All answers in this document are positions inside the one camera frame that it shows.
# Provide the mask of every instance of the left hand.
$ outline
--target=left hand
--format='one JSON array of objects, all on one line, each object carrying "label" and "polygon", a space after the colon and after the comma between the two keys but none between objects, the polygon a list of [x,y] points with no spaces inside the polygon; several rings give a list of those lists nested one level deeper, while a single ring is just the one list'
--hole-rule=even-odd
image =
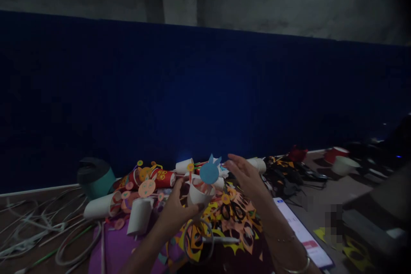
[{"label": "left hand", "polygon": [[180,190],[184,185],[184,181],[186,181],[185,178],[177,180],[163,211],[160,213],[160,217],[153,227],[153,231],[158,232],[165,241],[170,240],[179,232],[184,223],[204,209],[202,203],[183,208],[180,203]]}]

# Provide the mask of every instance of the dark blue wall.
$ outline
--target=dark blue wall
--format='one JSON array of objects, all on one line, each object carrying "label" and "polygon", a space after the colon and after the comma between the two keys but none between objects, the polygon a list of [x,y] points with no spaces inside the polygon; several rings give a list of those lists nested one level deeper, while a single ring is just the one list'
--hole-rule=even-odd
[{"label": "dark blue wall", "polygon": [[0,193],[228,152],[384,138],[411,111],[410,48],[0,12]]}]

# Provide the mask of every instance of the black scissors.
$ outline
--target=black scissors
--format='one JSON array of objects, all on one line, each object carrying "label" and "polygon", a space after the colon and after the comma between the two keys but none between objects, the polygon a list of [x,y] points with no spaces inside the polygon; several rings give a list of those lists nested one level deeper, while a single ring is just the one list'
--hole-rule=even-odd
[{"label": "black scissors", "polygon": [[221,197],[221,200],[223,201],[223,204],[221,206],[221,216],[225,220],[230,220],[231,214],[230,214],[230,207],[232,207],[232,211],[235,215],[235,217],[242,221],[245,218],[245,212],[241,208],[240,205],[235,203],[234,201],[231,200],[230,194],[227,190],[227,186],[224,184],[224,195]]}]

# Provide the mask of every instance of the paper bunny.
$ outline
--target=paper bunny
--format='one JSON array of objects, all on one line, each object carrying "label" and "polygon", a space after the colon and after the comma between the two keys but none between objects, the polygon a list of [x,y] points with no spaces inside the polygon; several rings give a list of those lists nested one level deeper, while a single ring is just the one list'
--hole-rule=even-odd
[{"label": "paper bunny", "polygon": [[221,157],[219,157],[215,162],[213,154],[210,155],[210,158],[207,163],[201,166],[200,169],[200,178],[206,184],[213,184],[218,180],[218,165],[220,165]]}]

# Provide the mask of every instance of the tablet screen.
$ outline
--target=tablet screen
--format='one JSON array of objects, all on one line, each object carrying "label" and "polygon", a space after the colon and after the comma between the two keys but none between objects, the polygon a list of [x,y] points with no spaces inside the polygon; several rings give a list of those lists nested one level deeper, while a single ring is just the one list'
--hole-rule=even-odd
[{"label": "tablet screen", "polygon": [[327,253],[321,248],[316,240],[314,240],[311,233],[305,228],[305,226],[300,222],[293,211],[288,207],[288,205],[281,198],[274,198],[274,203],[277,208],[284,215],[288,224],[294,230],[298,240],[304,245],[308,252],[308,256],[317,265],[318,268],[329,268],[334,265],[331,258]]}]

